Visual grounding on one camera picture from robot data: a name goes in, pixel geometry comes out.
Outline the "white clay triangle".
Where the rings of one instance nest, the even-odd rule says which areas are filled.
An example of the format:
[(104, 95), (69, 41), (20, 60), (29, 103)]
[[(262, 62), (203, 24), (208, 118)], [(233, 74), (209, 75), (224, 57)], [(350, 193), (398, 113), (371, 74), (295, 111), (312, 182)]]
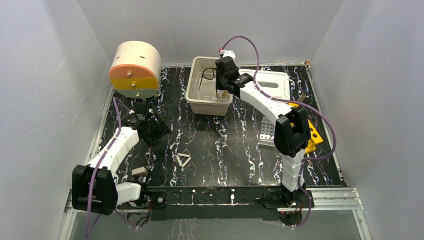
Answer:
[(177, 162), (181, 168), (184, 168), (190, 161), (191, 156), (185, 153), (177, 153), (176, 155)]

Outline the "clear acrylic tube rack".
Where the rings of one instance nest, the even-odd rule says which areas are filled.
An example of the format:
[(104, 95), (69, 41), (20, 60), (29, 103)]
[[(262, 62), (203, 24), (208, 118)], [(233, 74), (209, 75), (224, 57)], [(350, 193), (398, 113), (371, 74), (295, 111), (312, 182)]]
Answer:
[(274, 124), (266, 116), (263, 116), (260, 122), (260, 133), (259, 133), (258, 144), (261, 146), (274, 148), (275, 147), (274, 133), (275, 133)]

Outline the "clear glass test tube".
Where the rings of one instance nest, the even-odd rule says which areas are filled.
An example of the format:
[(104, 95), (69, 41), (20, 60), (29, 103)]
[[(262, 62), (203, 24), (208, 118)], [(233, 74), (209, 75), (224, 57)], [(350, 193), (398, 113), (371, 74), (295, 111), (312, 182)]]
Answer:
[(305, 100), (305, 98), (306, 98), (306, 94), (305, 93), (302, 93), (300, 95), (299, 99), (298, 99), (298, 102), (302, 103)]

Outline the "yellow test tube rack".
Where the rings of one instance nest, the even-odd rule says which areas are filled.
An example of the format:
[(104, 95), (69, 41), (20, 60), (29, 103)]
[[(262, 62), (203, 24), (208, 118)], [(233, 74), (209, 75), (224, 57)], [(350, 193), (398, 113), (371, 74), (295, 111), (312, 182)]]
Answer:
[(307, 108), (298, 103), (288, 103), (290, 113), (286, 115), (289, 121), (290, 153), (305, 156), (317, 149), (323, 143), (323, 138), (309, 119)]

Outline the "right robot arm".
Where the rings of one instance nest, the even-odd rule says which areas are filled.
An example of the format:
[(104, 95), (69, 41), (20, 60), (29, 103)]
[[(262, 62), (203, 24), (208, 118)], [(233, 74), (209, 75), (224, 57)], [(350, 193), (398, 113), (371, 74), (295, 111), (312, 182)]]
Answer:
[(215, 66), (217, 90), (227, 91), (249, 103), (273, 123), (273, 142), (282, 157), (283, 175), (280, 181), (281, 194), (272, 202), (295, 207), (302, 199), (303, 158), (311, 138), (306, 109), (302, 106), (293, 107), (267, 94), (254, 75), (239, 72), (230, 56), (217, 59)]

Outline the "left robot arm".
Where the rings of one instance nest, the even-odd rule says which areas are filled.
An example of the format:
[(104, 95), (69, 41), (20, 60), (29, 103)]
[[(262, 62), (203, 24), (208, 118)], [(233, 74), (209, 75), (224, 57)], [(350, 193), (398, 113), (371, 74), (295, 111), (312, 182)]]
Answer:
[(114, 174), (130, 150), (144, 141), (149, 148), (170, 134), (160, 115), (149, 103), (138, 102), (129, 115), (118, 120), (112, 138), (86, 165), (72, 171), (71, 204), (76, 210), (110, 215), (118, 206), (131, 202), (137, 208), (149, 203), (145, 184), (129, 181), (116, 184)]

